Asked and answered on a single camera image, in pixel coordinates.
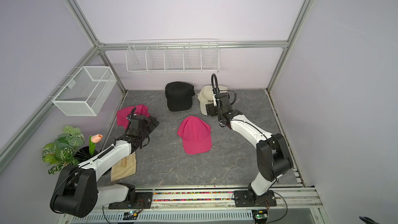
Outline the cream cap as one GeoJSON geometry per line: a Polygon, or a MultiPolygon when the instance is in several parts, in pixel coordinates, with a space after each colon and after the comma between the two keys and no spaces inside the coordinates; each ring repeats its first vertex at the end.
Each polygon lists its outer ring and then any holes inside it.
{"type": "Polygon", "coordinates": [[[205,116],[214,116],[216,114],[214,105],[214,92],[211,85],[204,86],[198,94],[200,102],[200,111],[205,116]]]}

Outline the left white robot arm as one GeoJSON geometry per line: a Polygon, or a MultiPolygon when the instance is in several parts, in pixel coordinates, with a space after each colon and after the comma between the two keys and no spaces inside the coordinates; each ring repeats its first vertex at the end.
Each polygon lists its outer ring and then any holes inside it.
{"type": "Polygon", "coordinates": [[[60,172],[56,188],[50,200],[50,209],[58,214],[83,218],[99,206],[125,203],[143,209],[145,201],[138,199],[135,186],[114,184],[99,187],[97,181],[123,158],[139,148],[144,140],[159,125],[153,116],[130,114],[124,134],[115,143],[93,158],[76,166],[68,165],[60,172]]]}

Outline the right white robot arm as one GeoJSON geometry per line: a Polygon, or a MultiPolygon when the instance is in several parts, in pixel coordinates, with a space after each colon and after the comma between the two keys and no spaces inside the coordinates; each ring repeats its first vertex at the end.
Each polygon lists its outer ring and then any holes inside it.
{"type": "Polygon", "coordinates": [[[220,126],[239,133],[256,149],[259,172],[249,184],[246,198],[254,204],[260,204],[274,195],[271,187],[293,168],[286,139],[280,133],[272,134],[262,130],[242,112],[233,109],[227,93],[214,93],[213,101],[213,106],[207,104],[206,109],[217,114],[220,126]]]}

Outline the black cap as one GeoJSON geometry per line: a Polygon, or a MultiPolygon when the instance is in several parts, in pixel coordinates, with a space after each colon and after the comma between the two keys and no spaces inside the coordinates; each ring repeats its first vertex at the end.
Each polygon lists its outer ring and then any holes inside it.
{"type": "Polygon", "coordinates": [[[168,83],[165,87],[167,107],[171,112],[189,110],[192,107],[194,86],[185,82],[168,83]]]}

